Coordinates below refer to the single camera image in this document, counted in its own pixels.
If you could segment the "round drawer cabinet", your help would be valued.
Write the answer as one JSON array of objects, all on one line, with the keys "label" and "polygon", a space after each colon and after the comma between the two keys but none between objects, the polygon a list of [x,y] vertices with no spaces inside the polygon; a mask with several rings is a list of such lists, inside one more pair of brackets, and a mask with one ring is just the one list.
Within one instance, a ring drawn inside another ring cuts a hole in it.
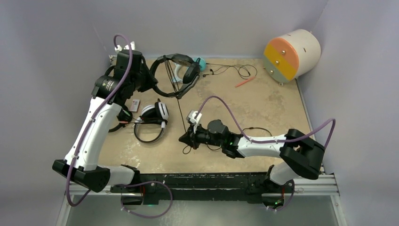
[{"label": "round drawer cabinet", "polygon": [[298,29],[267,43],[263,67],[282,86],[314,68],[320,56],[318,39],[310,31]]}]

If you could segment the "pink orange stick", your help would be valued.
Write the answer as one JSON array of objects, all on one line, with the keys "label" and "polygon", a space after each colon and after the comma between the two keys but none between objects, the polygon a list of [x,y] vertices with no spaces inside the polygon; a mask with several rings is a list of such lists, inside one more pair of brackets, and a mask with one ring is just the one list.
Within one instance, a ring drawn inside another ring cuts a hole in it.
[{"label": "pink orange stick", "polygon": [[235,85],[235,87],[238,88],[238,87],[240,87],[240,86],[242,86],[242,85],[244,85],[244,84],[246,84],[246,83],[248,83],[248,82],[250,82],[250,81],[252,81],[252,80],[254,80],[254,79],[255,79],[255,77],[251,77],[251,78],[249,78],[249,79],[246,79],[246,80],[244,80],[244,81],[238,83],[237,85]]}]

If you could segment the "black headphones with cable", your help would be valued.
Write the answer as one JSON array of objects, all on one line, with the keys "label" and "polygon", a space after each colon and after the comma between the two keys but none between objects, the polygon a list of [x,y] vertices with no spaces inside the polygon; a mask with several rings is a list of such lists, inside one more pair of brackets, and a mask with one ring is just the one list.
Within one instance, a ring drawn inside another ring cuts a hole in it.
[{"label": "black headphones with cable", "polygon": [[123,105],[120,113],[117,115],[118,125],[108,130],[109,133],[116,132],[117,130],[126,127],[133,119],[132,113],[126,105]]}]

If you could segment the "teal cat ear headphones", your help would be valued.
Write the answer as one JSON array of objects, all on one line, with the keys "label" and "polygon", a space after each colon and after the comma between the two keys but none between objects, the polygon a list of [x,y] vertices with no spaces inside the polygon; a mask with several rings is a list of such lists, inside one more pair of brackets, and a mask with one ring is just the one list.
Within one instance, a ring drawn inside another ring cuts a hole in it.
[{"label": "teal cat ear headphones", "polygon": [[[201,72],[203,72],[203,71],[206,69],[207,64],[206,64],[205,59],[196,56],[196,57],[193,57],[193,60],[194,60],[195,62],[198,62],[198,63],[199,63],[199,67],[200,67],[200,71],[201,71]],[[182,65],[179,65],[179,64],[175,63],[174,77],[173,77],[173,79],[172,79],[172,81],[173,81],[174,83],[182,83],[182,82],[183,82],[183,79],[179,76],[179,75],[180,75],[179,72],[180,72],[180,70],[181,70],[182,68],[185,68],[186,71],[188,70],[188,67],[187,67],[187,66],[182,66]]]}]

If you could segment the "white and black headphones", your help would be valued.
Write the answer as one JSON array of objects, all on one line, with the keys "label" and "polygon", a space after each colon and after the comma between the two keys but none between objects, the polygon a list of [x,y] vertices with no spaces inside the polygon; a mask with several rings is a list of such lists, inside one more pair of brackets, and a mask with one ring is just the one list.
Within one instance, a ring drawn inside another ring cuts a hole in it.
[{"label": "white and black headphones", "polygon": [[[159,98],[157,101],[152,105],[145,106],[142,111],[141,115],[135,120],[134,122],[134,136],[136,139],[145,144],[150,144],[158,141],[166,128],[169,119],[169,111],[165,103],[163,103]],[[138,125],[141,124],[156,124],[160,125],[160,132],[159,134],[152,140],[142,140],[138,135]]]}]

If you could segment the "black wired earbuds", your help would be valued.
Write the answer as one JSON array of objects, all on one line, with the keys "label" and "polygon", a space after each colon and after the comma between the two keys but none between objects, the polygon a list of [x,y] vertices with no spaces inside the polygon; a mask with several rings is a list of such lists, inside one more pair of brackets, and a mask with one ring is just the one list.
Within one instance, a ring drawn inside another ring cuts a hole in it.
[{"label": "black wired earbuds", "polygon": [[203,78],[205,78],[208,75],[222,74],[229,69],[234,69],[237,72],[238,76],[243,80],[249,80],[250,78],[256,77],[258,75],[258,69],[254,65],[250,64],[226,65],[226,64],[206,63],[206,65],[218,66],[219,68],[217,69],[210,68],[208,73],[202,74]]}]

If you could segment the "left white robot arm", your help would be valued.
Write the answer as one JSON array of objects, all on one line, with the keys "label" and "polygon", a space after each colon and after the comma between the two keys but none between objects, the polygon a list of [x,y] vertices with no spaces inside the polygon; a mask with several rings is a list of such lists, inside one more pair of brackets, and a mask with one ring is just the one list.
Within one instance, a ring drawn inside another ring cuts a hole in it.
[{"label": "left white robot arm", "polygon": [[98,165],[112,122],[126,100],[134,91],[144,92],[155,84],[142,53],[134,50],[132,54],[133,58],[129,59],[128,50],[120,51],[116,64],[95,81],[89,111],[76,141],[68,154],[55,160],[52,166],[58,174],[94,192],[113,185],[122,185],[130,193],[140,188],[140,179],[135,177],[136,168]]}]

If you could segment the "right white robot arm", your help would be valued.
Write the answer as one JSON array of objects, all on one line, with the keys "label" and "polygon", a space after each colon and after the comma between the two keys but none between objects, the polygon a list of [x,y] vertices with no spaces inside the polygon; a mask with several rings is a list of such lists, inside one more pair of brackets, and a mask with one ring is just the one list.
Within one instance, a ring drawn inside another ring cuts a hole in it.
[{"label": "right white robot arm", "polygon": [[297,129],[272,137],[245,137],[243,133],[231,132],[221,120],[211,121],[207,128],[191,124],[178,140],[193,149],[201,144],[218,146],[233,159],[254,156],[282,159],[282,163],[269,168],[264,179],[265,188],[271,192],[294,178],[318,179],[325,153],[322,144]]}]

